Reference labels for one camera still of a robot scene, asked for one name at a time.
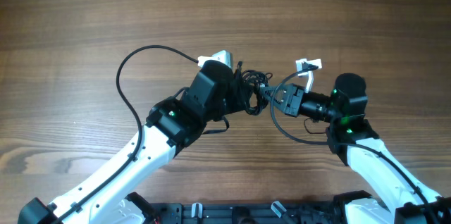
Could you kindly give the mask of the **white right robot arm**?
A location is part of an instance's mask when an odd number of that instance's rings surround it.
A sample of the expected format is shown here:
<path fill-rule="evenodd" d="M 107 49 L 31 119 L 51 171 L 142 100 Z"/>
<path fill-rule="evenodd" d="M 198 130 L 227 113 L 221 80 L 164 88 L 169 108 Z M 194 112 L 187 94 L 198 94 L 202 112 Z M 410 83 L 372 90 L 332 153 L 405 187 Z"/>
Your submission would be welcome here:
<path fill-rule="evenodd" d="M 377 193 L 349 192 L 334 198 L 341 223 L 449 223 L 450 198 L 416 179 L 388 151 L 365 118 L 366 83 L 353 73 L 339 75 L 329 96 L 282 81 L 261 87 L 271 108 L 328 124 L 326 145 Z"/>

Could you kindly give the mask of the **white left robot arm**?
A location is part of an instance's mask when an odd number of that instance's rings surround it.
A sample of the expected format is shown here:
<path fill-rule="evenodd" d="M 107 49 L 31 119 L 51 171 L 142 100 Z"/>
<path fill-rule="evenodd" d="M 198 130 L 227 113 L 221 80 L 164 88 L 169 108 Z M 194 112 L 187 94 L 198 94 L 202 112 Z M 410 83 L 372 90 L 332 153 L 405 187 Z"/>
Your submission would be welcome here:
<path fill-rule="evenodd" d="M 152 107 L 137 134 L 77 187 L 43 204 L 32 199 L 19 223 L 101 223 L 146 177 L 206 133 L 206 124 L 243 110 L 241 73 L 207 61 L 191 86 Z"/>

